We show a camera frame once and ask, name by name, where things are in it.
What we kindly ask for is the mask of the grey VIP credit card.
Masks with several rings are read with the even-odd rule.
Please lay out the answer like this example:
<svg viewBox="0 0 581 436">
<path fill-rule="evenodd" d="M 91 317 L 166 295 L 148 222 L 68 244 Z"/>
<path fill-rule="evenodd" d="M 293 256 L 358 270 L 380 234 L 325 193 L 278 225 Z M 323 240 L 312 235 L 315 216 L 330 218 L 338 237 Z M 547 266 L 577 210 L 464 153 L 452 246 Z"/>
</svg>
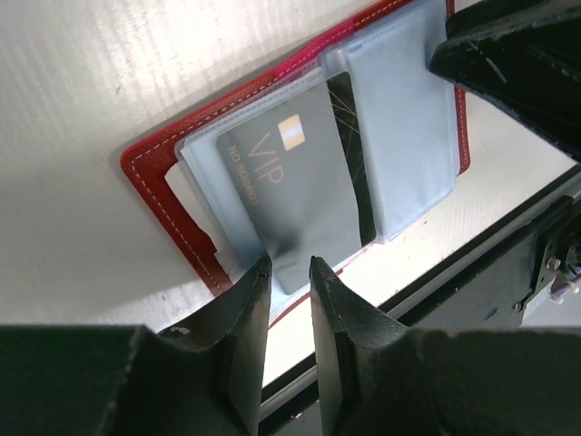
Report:
<svg viewBox="0 0 581 436">
<path fill-rule="evenodd" d="M 375 239 L 348 73 L 239 123 L 216 148 L 285 293 L 306 285 L 311 257 L 336 266 Z"/>
</svg>

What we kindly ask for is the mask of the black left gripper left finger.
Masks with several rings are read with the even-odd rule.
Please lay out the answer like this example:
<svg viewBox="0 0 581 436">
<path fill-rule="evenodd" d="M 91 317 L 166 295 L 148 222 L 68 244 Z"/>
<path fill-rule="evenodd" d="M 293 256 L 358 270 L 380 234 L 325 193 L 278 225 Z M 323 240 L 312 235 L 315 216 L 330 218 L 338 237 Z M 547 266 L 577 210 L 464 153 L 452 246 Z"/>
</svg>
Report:
<svg viewBox="0 0 581 436">
<path fill-rule="evenodd" d="M 165 334 L 142 325 L 6 325 L 4 435 L 254 435 L 271 260 Z"/>
</svg>

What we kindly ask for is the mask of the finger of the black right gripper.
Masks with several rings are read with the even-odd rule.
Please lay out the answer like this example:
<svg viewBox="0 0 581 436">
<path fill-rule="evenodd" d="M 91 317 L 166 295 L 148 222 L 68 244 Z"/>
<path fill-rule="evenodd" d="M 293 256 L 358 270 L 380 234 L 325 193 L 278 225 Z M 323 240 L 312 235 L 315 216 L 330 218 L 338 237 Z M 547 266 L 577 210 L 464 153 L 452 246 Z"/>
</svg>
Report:
<svg viewBox="0 0 581 436">
<path fill-rule="evenodd" d="M 431 73 L 580 158 L 580 4 L 479 1 L 446 22 Z"/>
</svg>

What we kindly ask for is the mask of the red leather card holder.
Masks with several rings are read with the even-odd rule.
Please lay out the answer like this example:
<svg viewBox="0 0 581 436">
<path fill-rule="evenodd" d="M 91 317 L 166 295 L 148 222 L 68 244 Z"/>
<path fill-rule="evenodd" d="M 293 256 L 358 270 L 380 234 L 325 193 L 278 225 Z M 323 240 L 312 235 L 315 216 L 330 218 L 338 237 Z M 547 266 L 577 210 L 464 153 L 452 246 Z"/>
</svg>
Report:
<svg viewBox="0 0 581 436">
<path fill-rule="evenodd" d="M 451 1 L 380 1 L 126 149 L 123 172 L 215 295 L 272 262 L 272 322 L 445 198 L 470 165 L 466 100 L 428 69 Z"/>
</svg>

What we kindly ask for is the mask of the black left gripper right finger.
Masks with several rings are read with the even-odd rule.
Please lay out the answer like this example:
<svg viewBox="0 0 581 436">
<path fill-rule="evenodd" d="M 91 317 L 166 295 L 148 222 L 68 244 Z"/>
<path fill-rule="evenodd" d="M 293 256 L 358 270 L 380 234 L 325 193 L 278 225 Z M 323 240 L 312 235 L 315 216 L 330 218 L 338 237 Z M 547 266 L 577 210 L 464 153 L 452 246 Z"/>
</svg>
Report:
<svg viewBox="0 0 581 436">
<path fill-rule="evenodd" d="M 409 328 L 310 261 L 327 435 L 577 435 L 580 331 Z"/>
</svg>

